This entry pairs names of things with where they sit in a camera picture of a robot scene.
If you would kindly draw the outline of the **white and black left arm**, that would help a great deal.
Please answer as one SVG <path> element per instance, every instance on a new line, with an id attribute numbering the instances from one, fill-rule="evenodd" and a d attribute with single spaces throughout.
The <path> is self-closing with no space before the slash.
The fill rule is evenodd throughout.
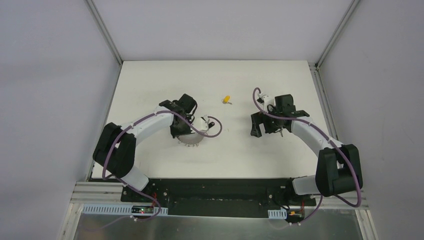
<path id="1" fill-rule="evenodd" d="M 149 178 L 135 166 L 136 147 L 156 132 L 169 128 L 170 135 L 179 141 L 194 140 L 198 133 L 189 126 L 195 121 L 197 102 L 188 94 L 177 100 L 164 100 L 154 112 L 127 124 L 106 124 L 94 149 L 93 160 L 134 188 L 133 195 L 140 202 L 152 198 Z"/>

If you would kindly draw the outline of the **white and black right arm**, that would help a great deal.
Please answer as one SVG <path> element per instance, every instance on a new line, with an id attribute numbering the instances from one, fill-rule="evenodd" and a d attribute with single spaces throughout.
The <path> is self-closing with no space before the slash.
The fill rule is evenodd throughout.
<path id="1" fill-rule="evenodd" d="M 316 155 L 315 174 L 292 178 L 284 190 L 284 200 L 296 205 L 304 195 L 340 197 L 347 192 L 361 196 L 363 187 L 359 150 L 354 144 L 344 144 L 318 127 L 305 110 L 298 110 L 290 94 L 270 97 L 255 88 L 252 100 L 258 112 L 251 115 L 253 137 L 273 134 L 282 130 L 302 140 Z"/>

